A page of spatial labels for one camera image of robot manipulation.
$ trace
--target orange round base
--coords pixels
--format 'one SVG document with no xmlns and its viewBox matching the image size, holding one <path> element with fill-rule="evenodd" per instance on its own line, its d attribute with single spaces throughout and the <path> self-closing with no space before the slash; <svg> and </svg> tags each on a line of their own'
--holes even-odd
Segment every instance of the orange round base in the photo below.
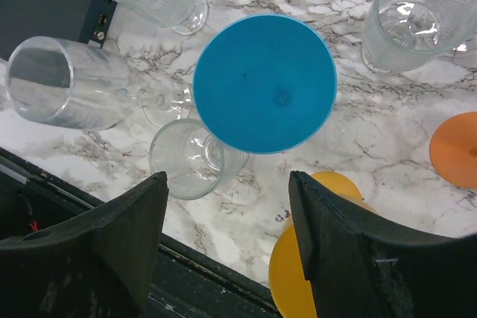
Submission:
<svg viewBox="0 0 477 318">
<path fill-rule="evenodd" d="M 432 136 L 429 157 L 447 182 L 477 189 L 477 112 L 462 113 L 442 123 Z"/>
</svg>

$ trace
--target blue round base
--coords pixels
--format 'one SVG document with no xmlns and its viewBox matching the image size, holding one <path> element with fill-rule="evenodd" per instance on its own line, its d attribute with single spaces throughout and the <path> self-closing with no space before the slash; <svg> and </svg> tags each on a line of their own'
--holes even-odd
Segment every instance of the blue round base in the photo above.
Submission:
<svg viewBox="0 0 477 318">
<path fill-rule="evenodd" d="M 231 147 L 276 153 L 312 136 L 332 111 L 336 70 L 308 25 L 263 14 L 223 29 L 195 69 L 194 97 L 207 128 Z"/>
</svg>

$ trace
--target screw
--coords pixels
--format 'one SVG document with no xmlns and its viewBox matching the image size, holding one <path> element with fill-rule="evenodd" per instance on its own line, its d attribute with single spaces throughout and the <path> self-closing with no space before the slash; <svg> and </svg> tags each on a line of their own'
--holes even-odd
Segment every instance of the screw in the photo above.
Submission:
<svg viewBox="0 0 477 318">
<path fill-rule="evenodd" d="M 98 40 L 104 40 L 106 37 L 106 34 L 103 31 L 96 31 L 95 32 L 95 38 Z"/>
</svg>

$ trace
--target red wire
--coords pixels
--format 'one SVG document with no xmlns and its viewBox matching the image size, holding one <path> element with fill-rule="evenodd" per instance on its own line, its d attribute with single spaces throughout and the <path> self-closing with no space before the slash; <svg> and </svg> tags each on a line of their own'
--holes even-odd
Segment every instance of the red wire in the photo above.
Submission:
<svg viewBox="0 0 477 318">
<path fill-rule="evenodd" d="M 38 231 L 38 222 L 34 221 L 33 223 L 30 223 L 30 227 L 33 230 L 33 232 Z"/>
</svg>

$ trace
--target clear plastic cup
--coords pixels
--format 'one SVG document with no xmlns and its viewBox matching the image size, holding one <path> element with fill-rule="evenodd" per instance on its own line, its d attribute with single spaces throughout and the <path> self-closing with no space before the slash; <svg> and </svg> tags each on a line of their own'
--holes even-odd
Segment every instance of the clear plastic cup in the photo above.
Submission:
<svg viewBox="0 0 477 318">
<path fill-rule="evenodd" d="M 199 199 L 230 181 L 247 158 L 248 154 L 220 142 L 194 119 L 165 125 L 149 150 L 151 171 L 165 171 L 169 194 L 183 200 Z"/>
<path fill-rule="evenodd" d="M 374 0 L 361 57 L 381 73 L 417 69 L 476 31 L 477 0 Z"/>
<path fill-rule="evenodd" d="M 7 96 L 29 121 L 105 130 L 136 108 L 125 61 L 100 48 L 50 37 L 25 40 L 10 56 Z"/>
</svg>

